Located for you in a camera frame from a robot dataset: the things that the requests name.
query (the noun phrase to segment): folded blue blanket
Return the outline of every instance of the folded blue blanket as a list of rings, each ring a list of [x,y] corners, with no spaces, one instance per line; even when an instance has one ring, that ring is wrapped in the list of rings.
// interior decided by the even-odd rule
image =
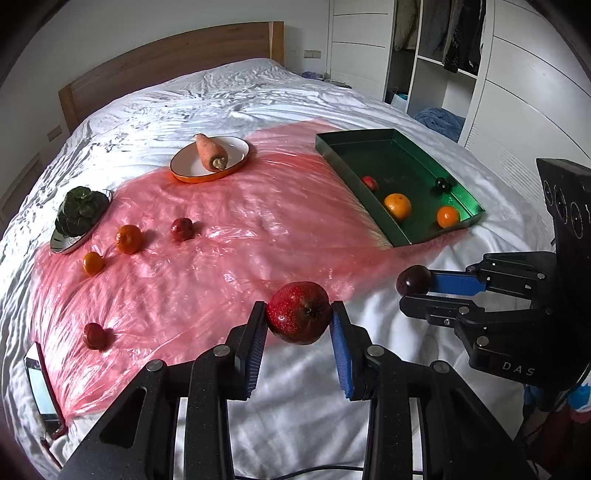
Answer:
[[[460,140],[460,133],[466,121],[464,117],[433,106],[421,110],[414,119],[425,127],[451,138],[454,142]]]

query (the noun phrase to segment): green tray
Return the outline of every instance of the green tray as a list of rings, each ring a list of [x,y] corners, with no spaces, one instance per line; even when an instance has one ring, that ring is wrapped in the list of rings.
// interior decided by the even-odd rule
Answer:
[[[425,242],[438,235],[467,228],[476,223],[484,209],[449,172],[419,146],[393,128],[351,130],[316,135],[316,150],[343,179],[363,204],[386,238],[395,247]],[[378,182],[372,192],[361,181],[369,175]],[[435,179],[442,177],[452,186],[437,194]],[[398,223],[383,201],[391,193],[408,197],[413,212]],[[452,205],[460,212],[460,222],[443,229],[437,211]]]

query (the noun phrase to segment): red plastic sheet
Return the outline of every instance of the red plastic sheet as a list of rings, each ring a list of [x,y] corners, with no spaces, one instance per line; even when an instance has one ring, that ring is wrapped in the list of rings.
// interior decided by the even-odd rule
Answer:
[[[331,301],[347,300],[456,239],[389,247],[314,149],[315,134],[331,130],[311,121],[257,131],[246,166],[210,183],[182,183],[167,168],[133,179],[76,252],[37,252],[31,335],[68,423],[106,409],[149,360],[177,364],[223,342],[285,283],[315,281]],[[178,217],[198,222],[200,235],[172,240]],[[126,223],[145,235],[134,255],[114,244]],[[106,258],[95,277],[82,269],[90,250]],[[110,333],[106,351],[85,347],[88,322]]]

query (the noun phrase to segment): phone screen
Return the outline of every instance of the phone screen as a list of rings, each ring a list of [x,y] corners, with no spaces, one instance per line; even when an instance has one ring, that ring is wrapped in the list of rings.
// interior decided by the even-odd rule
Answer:
[[[59,412],[59,407],[54,403],[50,393],[51,385],[49,379],[44,375],[43,357],[41,356],[39,344],[32,345],[25,356],[25,367],[27,377],[31,385],[31,391],[41,414],[43,425],[47,433],[53,438],[59,437],[64,432],[64,420]]]

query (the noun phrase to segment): wrinkled white fabric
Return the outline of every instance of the wrinkled white fabric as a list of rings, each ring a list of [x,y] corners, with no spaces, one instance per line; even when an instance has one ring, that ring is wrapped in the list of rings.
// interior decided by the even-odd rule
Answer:
[[[115,100],[76,129],[47,167],[0,242],[2,405],[7,425],[47,478],[57,469],[38,442],[44,436],[22,358],[30,345],[28,302],[35,249],[50,239],[64,195],[87,185],[114,189],[157,167],[197,132],[248,133],[313,118],[343,129],[397,128],[432,155],[486,209],[466,237],[447,247],[430,268],[463,270],[486,252],[548,249],[550,237],[534,208],[481,165],[467,150],[428,130],[408,115],[354,90],[302,79],[271,60],[254,59],[179,77]],[[402,359],[450,362],[509,434],[521,422],[522,387],[471,370],[451,329],[408,319],[398,294],[384,284],[346,305],[353,322]],[[480,296],[495,309],[514,301]],[[332,347],[324,335],[316,348],[281,345],[265,351],[258,386],[248,402],[229,408],[234,465],[243,475],[268,478],[324,463],[363,461],[368,406],[351,403],[339,389]],[[76,419],[52,445],[65,462],[100,415]],[[183,416],[177,433],[177,475],[182,467]],[[419,445],[417,423],[414,443]],[[420,467],[420,452],[415,467]],[[321,472],[309,478],[358,478],[358,473]]]

